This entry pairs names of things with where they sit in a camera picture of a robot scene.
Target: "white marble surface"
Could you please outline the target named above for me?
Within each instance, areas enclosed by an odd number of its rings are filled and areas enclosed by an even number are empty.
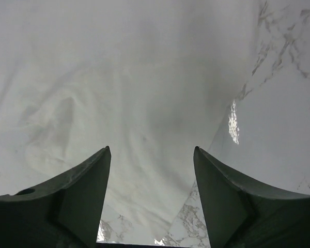
[[[148,244],[182,247],[210,247],[205,219],[197,185],[175,218],[169,232],[162,240],[155,240],[150,233],[104,205],[98,233],[98,242]]]
[[[310,1],[262,2],[252,77],[210,153],[260,181],[310,194]]]

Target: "white fabric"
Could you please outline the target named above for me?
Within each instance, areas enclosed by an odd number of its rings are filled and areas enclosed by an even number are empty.
[[[257,8],[0,1],[0,136],[27,133],[23,159],[49,176],[109,145],[107,203],[161,238],[194,182],[194,147],[249,76]]]

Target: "marble floor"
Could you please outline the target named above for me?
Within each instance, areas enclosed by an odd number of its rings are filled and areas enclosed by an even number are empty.
[[[170,230],[162,240],[124,216],[104,205],[97,242],[165,245],[182,247],[210,247],[200,196],[196,183]]]

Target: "glossy surface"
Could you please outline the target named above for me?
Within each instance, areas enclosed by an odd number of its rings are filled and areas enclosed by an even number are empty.
[[[0,1],[0,133],[51,177],[110,146],[108,205],[161,239],[246,80],[254,3]]]
[[[270,185],[310,194],[310,1],[267,1],[252,77],[208,150]]]
[[[119,215],[110,206],[103,206],[98,242],[210,248],[205,218],[196,183],[170,230],[162,240],[143,227]]]

